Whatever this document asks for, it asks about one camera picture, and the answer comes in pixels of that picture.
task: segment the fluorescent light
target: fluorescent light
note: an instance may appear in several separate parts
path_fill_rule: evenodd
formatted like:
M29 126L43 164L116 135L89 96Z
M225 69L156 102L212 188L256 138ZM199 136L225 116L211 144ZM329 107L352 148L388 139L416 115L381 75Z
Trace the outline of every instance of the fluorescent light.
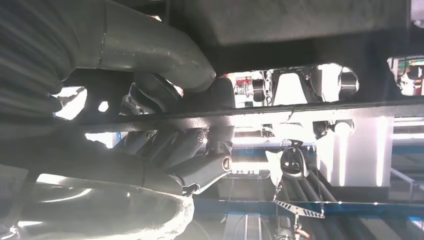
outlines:
M424 126L424 121L396 121L394 127Z
M38 225L38 224L42 224L42 221L18 221L17 225L21 228L26 227L26 226L33 226L33 225Z
M424 139L424 133L397 133L391 136L393 140Z
M376 184L378 187L383 185L384 158L387 141L388 119L381 116L377 120L377 171Z
M321 156L319 156L318 154L317 154L317 156L316 156L316 168L318 169L318 170L321 170Z
M70 197L65 197L65 198L59 198L59 199L53 199L53 200L47 200L47 201L42 201L42 203L55 203L55 202L62 202L62 201L67 201L67 200L71 200L71 199L77 199L79 197L85 196L87 194L89 194L89 192L91 192L93 189L91 188L87 188L84 191L82 191L81 193L75 195L75 196L70 196Z
M413 121L423 121L424 117L397 117L394 119L394 122L413 122Z
M333 175L335 136L334 132L330 131L327 135L316 141L316 155L320 159L319 165L321 168L322 161L326 170L326 180L329 183L331 183Z
M339 172L338 172L338 184L343 187L345 185L346 178L346 157L348 155L348 138L341 136L338 138L338 151L339 151Z
M64 179L64 176L43 173L37 178L37 183L60 185Z

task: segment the wire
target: wire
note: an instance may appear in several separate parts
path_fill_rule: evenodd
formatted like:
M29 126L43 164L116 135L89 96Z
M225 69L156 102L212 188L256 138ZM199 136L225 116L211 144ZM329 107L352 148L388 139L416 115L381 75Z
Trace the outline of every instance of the wire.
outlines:
M246 216L247 216L247 214L245 214L244 216L242 216L242 217L238 220L237 224L235 225L234 233L232 234L232 240L236 239L237 229L239 229L239 225L240 225L240 223L242 222L242 219L244 219Z
M338 73L339 76L340 76L340 74L343 73L343 69L345 68L344 66L340 66L340 67L341 67L341 69L340 69L340 72Z
M270 229L268 228L267 224L265 223L265 221L262 219L262 217L260 218L260 221L263 223L263 226L266 229L266 232L268 233L268 237L269 240L273 240L273 236L271 235Z
M279 143L279 150L278 151L282 151L283 147L284 147L284 142L287 141L287 139L283 139L280 143Z
M231 188L229 189L228 200L226 202L225 215L224 215L224 218L221 220L221 223L223 223L228 217L228 209L230 207L230 199L231 199L231 195L233 193L233 187L234 187L234 178L232 179Z
M195 220L193 220L192 221L194 224L196 224L196 226L198 226L198 228L200 228L200 230L206 235L206 238L208 239L208 240L212 240L211 239L211 236L209 236L209 234L208 234L208 232L205 230L205 228L202 226L202 225L200 225L199 223L197 223Z

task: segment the metal plate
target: metal plate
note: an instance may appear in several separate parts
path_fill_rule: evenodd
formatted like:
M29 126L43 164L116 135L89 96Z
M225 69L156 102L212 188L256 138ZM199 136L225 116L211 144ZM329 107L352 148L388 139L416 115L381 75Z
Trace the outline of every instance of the metal plate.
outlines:
M299 216L305 216L305 217L310 217L310 218L317 218L317 219L325 219L326 216L323 213L319 213L316 211L311 211L308 210L306 208L300 207L300 206L295 206L283 201L278 201L275 200L274 201L275 204L277 204L278 206L290 211L291 213L295 214L295 215L299 215Z
M218 75L316 63L343 65L346 57L363 54L370 45L382 56L405 54L407 0L169 2L169 23L200 46Z
M146 131L163 128L191 129L210 126L251 127L258 124L298 123L372 117L424 116L424 98L397 101L279 105L209 112L117 116L96 122L80 122L87 133Z

